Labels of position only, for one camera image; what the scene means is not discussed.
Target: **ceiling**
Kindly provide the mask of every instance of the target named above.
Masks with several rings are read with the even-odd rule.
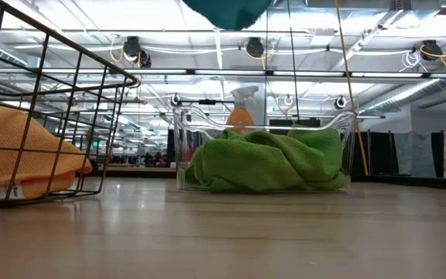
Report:
[[[387,1],[372,2],[372,7],[362,9],[341,10],[345,51],[351,54],[348,55],[349,71],[445,73],[446,68],[441,60],[414,60],[413,57],[408,57],[408,53],[414,47],[418,48],[423,40],[436,40],[443,54],[446,54],[446,1],[436,1],[438,7],[427,5],[423,6],[425,9],[417,9],[421,1],[414,0],[412,10],[399,11],[390,11],[389,5],[385,6],[384,2]],[[345,71],[338,20],[329,1],[322,4],[324,7],[314,6],[318,1],[309,1],[308,7],[306,1],[290,1],[290,18],[283,8],[286,1],[278,1],[253,26],[242,32],[215,29],[206,18],[192,11],[180,0],[11,0],[8,3],[98,56],[128,70],[135,70],[138,65],[125,58],[115,62],[113,58],[118,59],[121,56],[119,49],[127,36],[138,36],[141,47],[149,53],[152,69],[260,71],[264,67],[273,71],[293,71],[294,68],[297,71]],[[27,67],[37,67],[45,35],[20,19],[5,14],[0,50],[12,59],[22,61]],[[245,43],[249,37],[261,39],[268,50],[265,60],[252,59],[246,53]],[[359,47],[349,51],[352,46]],[[76,50],[51,39],[44,67],[74,70],[77,58]],[[0,63],[0,68],[0,85],[11,85],[15,93],[33,90],[35,78],[32,75],[7,73],[4,69],[11,68],[8,64]],[[81,68],[102,69],[102,66],[94,60],[82,59]],[[73,80],[73,75],[70,74],[52,75],[70,83]],[[246,85],[258,85],[256,99],[266,100],[264,103],[268,112],[296,113],[297,93],[301,114],[324,115],[338,113],[334,108],[334,100],[339,96],[348,99],[349,90],[344,77],[300,77],[297,82],[294,82],[293,76],[137,74],[136,77],[142,79],[142,85],[129,90],[127,101],[131,102],[122,106],[122,111],[130,114],[123,116],[123,125],[126,128],[142,127],[142,130],[153,130],[154,134],[150,136],[152,140],[148,144],[161,147],[166,145],[166,137],[163,135],[169,124],[157,114],[171,111],[170,99],[175,93],[185,100],[213,98],[231,101],[231,90]],[[106,79],[106,83],[119,81],[120,77],[112,75]],[[417,78],[397,77],[357,77],[352,81],[352,94],[359,107],[377,100],[382,101],[386,93],[395,88],[421,82]],[[100,83],[100,74],[81,74],[78,78],[80,85]],[[42,86],[44,89],[51,89],[57,84],[43,80]],[[108,97],[114,97],[114,94],[114,90],[105,91]],[[435,102],[445,96],[446,91],[435,92],[426,98],[413,100],[416,104],[413,107]],[[147,101],[147,104],[134,102],[135,97]],[[293,99],[293,105],[286,104],[289,98]],[[49,97],[47,101],[42,100],[43,103],[46,101],[46,106],[41,109],[64,110],[66,100],[66,94]],[[91,109],[95,103],[81,102],[76,106]],[[227,107],[200,107],[206,112],[228,112],[233,108],[232,104]],[[426,109],[444,112],[446,103]],[[136,112],[153,114],[135,115]],[[219,122],[226,120],[224,116],[214,116],[213,119]],[[139,135],[125,133],[123,136],[132,138]]]

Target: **wire basket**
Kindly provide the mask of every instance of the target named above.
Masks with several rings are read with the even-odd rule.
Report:
[[[233,126],[225,125],[213,122],[209,119],[200,109],[193,106],[179,106],[173,110],[174,117],[174,132],[175,132],[175,151],[177,154],[177,185],[181,190],[195,190],[199,191],[202,187],[194,186],[190,184],[189,180],[186,179],[186,173],[192,164],[192,159],[194,157],[194,152],[199,146],[207,143],[208,141],[217,139],[221,132],[225,129],[252,129],[252,130],[267,130],[273,132],[273,130],[281,130],[282,132],[289,132],[290,130],[300,130],[300,131],[325,131],[336,130],[338,132],[339,142],[341,143],[341,162],[337,160],[339,165],[338,171],[341,175],[345,176],[345,179],[341,183],[341,187],[333,189],[320,189],[320,188],[309,188],[309,187],[289,187],[280,190],[271,190],[267,192],[347,192],[351,183],[351,169],[352,169],[352,158],[354,153],[354,142],[355,142],[355,118],[356,114],[353,112],[343,112],[336,117],[334,117],[327,125],[320,128],[309,128],[302,126]],[[211,155],[204,155],[204,160],[211,160],[215,158],[207,158]],[[223,160],[217,163],[221,169],[232,167],[231,164],[237,160],[242,160],[243,157],[239,155],[230,160]],[[250,164],[242,169],[236,170],[235,177],[244,177],[247,173],[254,171],[256,168],[261,168],[262,162],[255,161],[254,164]],[[214,173],[214,177],[218,179],[229,179],[233,180],[230,183],[238,184],[238,179],[233,177],[220,177],[218,173],[219,170],[211,170]]]
[[[26,112],[25,127],[23,128],[22,136],[19,137],[19,144],[16,146],[0,146],[0,160],[3,157],[6,164],[12,165],[12,173],[9,183],[0,185],[0,191],[1,187],[3,187],[0,206],[48,202],[57,199],[81,197],[100,193],[103,187],[105,173],[108,168],[108,158],[111,155],[113,148],[113,141],[115,138],[116,127],[118,125],[118,116],[122,107],[125,88],[136,86],[138,81],[134,76],[128,74],[123,69],[107,62],[96,54],[93,54],[91,51],[86,50],[65,36],[60,35],[2,1],[0,1],[0,33],[2,30],[3,18],[5,16],[9,16],[10,18],[15,17],[22,22],[33,26],[45,34],[45,39],[42,44],[42,53],[38,60],[39,65],[37,68],[27,67],[18,61],[14,61],[11,57],[0,54],[0,64],[8,64],[15,69],[15,72],[18,71],[19,73],[24,73],[27,76],[35,78],[35,83],[33,85],[34,89],[31,92],[15,94],[0,91],[0,107],[6,107],[19,112]],[[73,82],[67,82],[63,78],[53,75],[51,71],[48,71],[44,67],[50,40],[60,41],[78,53],[75,71],[69,73],[74,77]],[[77,86],[77,80],[80,76],[81,62],[85,58],[102,65],[103,69],[99,71],[99,74],[101,74],[100,85],[90,87]],[[114,74],[116,77],[122,77],[122,79],[120,79],[122,82],[106,84],[105,78],[110,74]],[[39,86],[42,80],[53,81],[62,88],[57,89],[56,86],[55,88],[43,89]],[[106,89],[114,91],[114,98],[104,96],[103,93]],[[50,101],[51,97],[58,95],[63,97],[63,94],[68,96],[68,98],[61,99],[61,102],[66,104],[66,109],[55,109],[53,111],[43,111],[42,109],[38,109],[40,103],[52,102]],[[15,105],[14,103],[9,105],[11,102],[16,102],[19,105]],[[93,109],[87,110],[72,109],[77,102],[91,102],[94,104],[94,107]],[[104,124],[104,122],[100,121],[104,118],[108,118],[110,120],[109,123]],[[37,125],[43,125],[44,127],[48,126],[48,129],[51,122],[54,122],[55,124],[59,123],[55,126],[54,130],[50,131],[55,137],[59,138],[57,148],[42,148],[36,150],[27,147],[29,127],[35,125],[36,121],[40,123]],[[105,142],[105,149],[103,148],[102,152],[100,152],[98,145],[98,142],[101,140]],[[65,142],[67,141],[70,141],[73,145],[79,147],[80,152],[64,152],[63,145],[65,145]],[[41,195],[33,198],[19,197],[13,199],[12,192],[15,190],[15,186],[21,182],[17,179],[22,175],[20,167],[26,157],[29,157],[29,154],[32,154],[34,157],[39,156],[37,154],[42,154],[42,156],[44,156],[44,154],[46,154],[46,156],[49,156],[49,154],[53,155],[52,164],[49,166],[42,166],[43,169],[50,170],[49,176],[45,177],[43,180],[44,182],[40,185]],[[83,163],[80,170],[84,169],[84,166],[87,164],[87,159],[90,162],[95,162],[96,164],[93,164],[92,167],[102,171],[101,180],[98,184],[92,183],[94,184],[94,188],[90,189],[89,187],[84,187],[84,181],[87,176],[85,176],[84,173],[80,173],[78,178],[75,179],[77,182],[76,184],[74,183],[75,186],[54,191],[52,185],[53,180],[56,178],[56,169],[60,162],[60,158],[73,156],[80,157],[82,160]]]

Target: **black wire basket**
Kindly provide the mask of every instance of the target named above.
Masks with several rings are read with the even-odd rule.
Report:
[[[118,119],[120,118],[120,110],[125,95],[125,89],[138,86],[138,81],[134,76],[128,74],[123,69],[109,63],[105,59],[2,1],[0,1],[0,34],[3,18],[7,15],[11,15],[38,29],[45,35],[45,39],[42,43],[42,53],[40,54],[38,67],[36,68],[28,67],[18,61],[14,61],[11,57],[0,54],[0,63],[13,67],[15,71],[26,74],[27,77],[35,78],[33,91],[8,93],[7,91],[0,90],[0,106],[27,113],[25,128],[21,139],[19,139],[19,146],[0,146],[0,152],[12,153],[12,156],[10,156],[8,160],[11,161],[13,166],[9,183],[5,186],[0,186],[4,188],[5,192],[5,195],[0,198],[0,207],[48,202],[57,199],[76,198],[100,193],[103,188],[103,182],[108,168],[108,158],[112,154],[113,142],[115,140]],[[46,53],[49,53],[48,45],[50,40],[57,40],[78,53],[75,71],[68,73],[69,76],[73,76],[73,81],[71,83],[65,81],[62,77],[53,75],[51,71],[47,71],[45,68]],[[98,72],[101,74],[100,85],[89,87],[80,87],[77,85],[77,81],[81,76],[81,62],[85,58],[93,60],[95,63],[99,63],[102,66],[102,70]],[[113,75],[115,76],[115,80],[118,79],[120,82],[114,81],[106,83],[106,77]],[[56,86],[43,90],[43,88],[39,86],[43,80],[52,81],[53,83],[56,83]],[[104,95],[105,90],[114,92],[114,98],[106,97]],[[54,101],[64,103],[65,105],[61,108],[66,109],[43,111],[39,108],[40,103],[54,102],[50,98],[53,96],[60,96],[61,99],[55,98]],[[75,105],[78,102],[93,103],[94,107],[93,109],[77,110]],[[43,125],[44,127],[49,126],[51,121],[59,123],[55,126],[56,128],[54,130],[50,131],[55,137],[59,138],[58,147],[55,150],[33,150],[26,147],[29,127],[31,122],[33,123],[33,119],[40,122],[40,125]],[[104,124],[104,122],[101,121],[104,119],[108,119],[109,122]],[[99,151],[98,145],[98,142],[101,140],[105,141],[105,145],[102,144],[102,146],[105,146],[105,149],[103,148],[102,152]],[[73,145],[80,147],[81,152],[63,152],[62,146],[65,141],[69,141]],[[19,183],[17,181],[17,174],[19,173],[20,164],[26,153],[55,154],[52,170],[46,178],[46,183],[43,185],[43,189],[46,190],[43,191],[39,197],[31,199],[24,197],[13,198],[12,191],[15,190],[15,185]],[[96,181],[92,183],[94,188],[90,189],[90,187],[84,186],[85,179],[88,178],[88,176],[84,175],[84,173],[80,173],[75,178],[72,187],[59,191],[53,190],[51,186],[53,184],[53,179],[56,177],[55,172],[57,165],[60,162],[60,156],[63,157],[65,155],[83,157],[82,168],[84,168],[87,160],[91,162],[93,168],[96,169],[101,177],[100,181],[97,181],[97,178],[95,178]]]

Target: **teal fabric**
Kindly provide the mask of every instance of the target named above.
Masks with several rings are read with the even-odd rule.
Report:
[[[290,130],[287,136],[240,136],[227,129],[196,150],[185,182],[211,192],[334,191],[346,184],[342,154],[335,129]]]
[[[214,26],[227,30],[250,27],[273,0],[183,0]]]

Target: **clear plastic bin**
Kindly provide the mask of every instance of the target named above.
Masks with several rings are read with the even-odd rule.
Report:
[[[265,130],[307,130],[318,131],[322,129],[335,129],[338,131],[341,140],[341,146],[343,148],[343,154],[341,158],[340,172],[345,176],[345,182],[343,187],[335,191],[321,191],[321,192],[341,192],[348,191],[351,184],[351,168],[352,157],[354,153],[355,142],[355,117],[353,112],[343,112],[335,116],[328,124],[319,128],[310,127],[284,127],[284,126],[233,126],[216,123],[209,119],[199,108],[193,106],[180,106],[173,110],[174,118],[174,134],[175,134],[175,151],[177,158],[177,184],[180,190],[193,191],[195,188],[191,187],[185,180],[185,174],[189,168],[192,156],[195,150],[206,143],[207,141],[217,139],[221,132],[228,128],[246,128],[246,129],[265,129]],[[307,190],[280,190],[279,192],[319,192]]]

